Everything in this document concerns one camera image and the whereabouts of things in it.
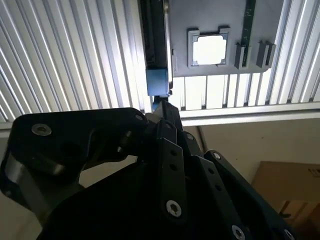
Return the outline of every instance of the screw hole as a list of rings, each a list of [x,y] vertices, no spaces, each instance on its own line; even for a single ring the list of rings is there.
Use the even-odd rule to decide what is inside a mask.
[[[171,150],[171,151],[170,151],[170,154],[171,154],[172,156],[177,156],[177,153],[176,153],[176,151],[174,151],[174,150]]]
[[[242,235],[238,229],[235,230],[235,234],[237,234],[239,237],[241,237],[241,235]]]
[[[220,187],[218,184],[215,185],[215,188],[216,188],[219,192],[222,191],[221,187]]]
[[[178,170],[177,166],[174,165],[174,164],[170,164],[169,166],[173,171],[177,171]]]

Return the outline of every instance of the silver bolt head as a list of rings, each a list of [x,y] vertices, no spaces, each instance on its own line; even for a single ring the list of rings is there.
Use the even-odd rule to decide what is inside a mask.
[[[182,210],[180,205],[176,201],[169,200],[166,202],[165,206],[166,206],[166,210],[170,215],[176,218],[179,218],[181,216]]]
[[[31,131],[39,136],[42,137],[46,137],[49,136],[52,133],[51,128],[46,125],[46,124],[42,124],[42,123],[37,123],[35,125],[32,126]]]
[[[214,156],[215,159],[221,159],[220,155],[218,153],[216,153],[216,152],[213,154],[213,156]]]
[[[289,237],[290,240],[295,240],[294,236],[287,229],[285,229],[284,232]]]
[[[246,239],[246,236],[240,227],[238,227],[236,225],[232,225],[232,232],[233,232],[233,235],[235,236],[236,239],[238,239],[238,240],[245,240]]]

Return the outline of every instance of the cardboard box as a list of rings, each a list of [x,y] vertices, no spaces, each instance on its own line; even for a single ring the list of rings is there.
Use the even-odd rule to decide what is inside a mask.
[[[319,164],[262,161],[252,185],[296,229],[320,208]],[[320,210],[313,214],[320,219]]]

